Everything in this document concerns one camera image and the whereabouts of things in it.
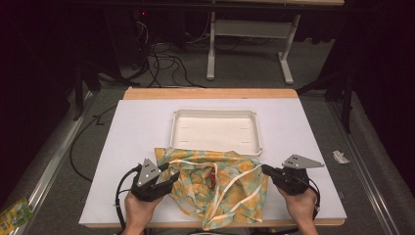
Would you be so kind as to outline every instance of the hand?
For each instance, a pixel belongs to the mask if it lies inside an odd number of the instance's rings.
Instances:
[[[290,196],[284,190],[278,188],[284,197],[287,210],[293,220],[296,221],[299,231],[303,235],[318,234],[313,222],[313,213],[317,196],[311,189],[307,189],[303,194]]]
[[[152,202],[138,200],[131,192],[124,199],[126,210],[126,227],[123,235],[140,235],[152,220],[153,213],[162,197]]]

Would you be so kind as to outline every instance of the yellow package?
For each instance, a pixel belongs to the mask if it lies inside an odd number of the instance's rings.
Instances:
[[[7,235],[33,216],[27,199],[21,198],[0,213],[0,235]]]

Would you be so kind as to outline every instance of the white tray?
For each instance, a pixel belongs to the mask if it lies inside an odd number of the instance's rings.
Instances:
[[[256,113],[249,110],[178,110],[170,146],[176,149],[235,151],[247,157],[262,152]]]

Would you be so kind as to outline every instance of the wrist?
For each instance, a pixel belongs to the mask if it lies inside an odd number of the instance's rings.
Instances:
[[[298,221],[297,226],[302,235],[318,235],[313,220]]]
[[[126,225],[122,235],[143,235],[145,228],[139,225]]]

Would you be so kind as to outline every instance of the yellow patterned cloth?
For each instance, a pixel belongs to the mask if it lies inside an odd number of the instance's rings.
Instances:
[[[169,163],[161,180],[180,171],[170,196],[184,213],[201,220],[204,230],[233,221],[262,222],[268,177],[257,160],[236,152],[172,148],[155,152],[158,165]]]

